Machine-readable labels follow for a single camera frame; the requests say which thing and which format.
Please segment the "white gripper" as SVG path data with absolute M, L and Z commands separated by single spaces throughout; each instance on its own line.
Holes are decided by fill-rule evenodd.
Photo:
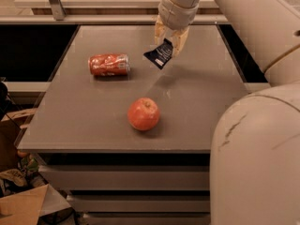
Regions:
M 155 43 L 161 44 L 166 36 L 167 27 L 172 32 L 172 56 L 177 56 L 184 48 L 199 7 L 199 0 L 161 0 L 155 23 Z

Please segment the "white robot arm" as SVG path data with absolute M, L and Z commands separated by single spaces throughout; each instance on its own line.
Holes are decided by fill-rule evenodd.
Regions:
M 180 53 L 200 0 L 161 0 L 160 42 Z M 299 13 L 284 0 L 215 0 L 269 82 L 219 119 L 210 152 L 210 225 L 300 225 Z

